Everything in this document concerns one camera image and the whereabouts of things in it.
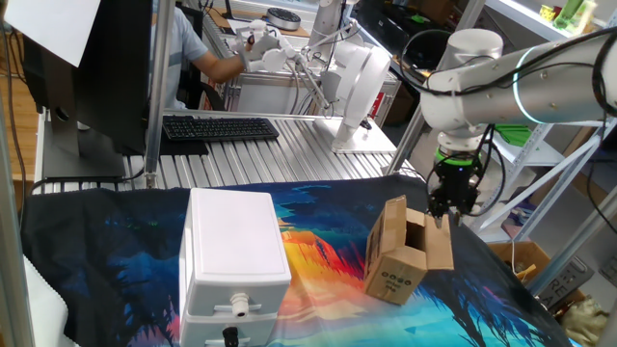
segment open cardboard box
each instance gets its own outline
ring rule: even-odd
[[[448,219],[407,208],[405,196],[388,200],[366,241],[364,293],[404,305],[431,270],[453,270]]]
[[[535,242],[524,241],[515,242],[514,261],[522,263],[525,268],[532,264],[536,265],[536,270],[525,277],[525,281],[533,280],[549,265],[550,257]],[[489,248],[503,261],[512,261],[512,243],[490,243]],[[579,302],[585,299],[585,295],[577,289],[565,298],[560,298],[560,302]]]

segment computer monitor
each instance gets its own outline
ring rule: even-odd
[[[28,88],[50,112],[43,177],[122,177],[120,149],[144,152],[151,17],[151,0],[101,1],[79,67],[24,37]]]

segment box flap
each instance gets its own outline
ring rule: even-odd
[[[407,222],[424,227],[424,213],[408,208]]]
[[[407,234],[407,199],[405,196],[386,201],[380,254],[405,245]]]
[[[447,215],[442,219],[442,227],[437,227],[435,219],[425,216],[426,266],[429,270],[454,270],[452,241]]]

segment person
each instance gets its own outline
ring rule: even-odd
[[[156,24],[156,13],[158,10],[158,0],[153,1],[152,15],[152,37],[150,57],[153,57],[154,33]],[[251,50],[251,45],[247,43],[246,49]],[[173,109],[185,109],[186,105],[177,100],[178,83],[182,69],[182,60],[187,59],[201,72],[216,83],[225,83],[229,79],[236,77],[245,67],[239,56],[226,59],[218,59],[203,44],[200,37],[195,33],[191,22],[186,18],[179,8],[174,8],[174,26],[172,28],[172,40],[170,45],[170,58],[167,69],[167,82],[165,91],[165,107]]]

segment person's arm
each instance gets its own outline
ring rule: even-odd
[[[224,83],[244,71],[240,57],[218,59],[208,51],[182,11],[175,10],[174,15],[176,15],[175,20],[178,20],[182,33],[184,57],[190,60],[201,72],[216,83]],[[251,46],[247,44],[246,49],[251,50]]]
[[[194,60],[193,65],[216,83],[225,83],[244,71],[240,56],[218,59],[211,52],[206,52]]]

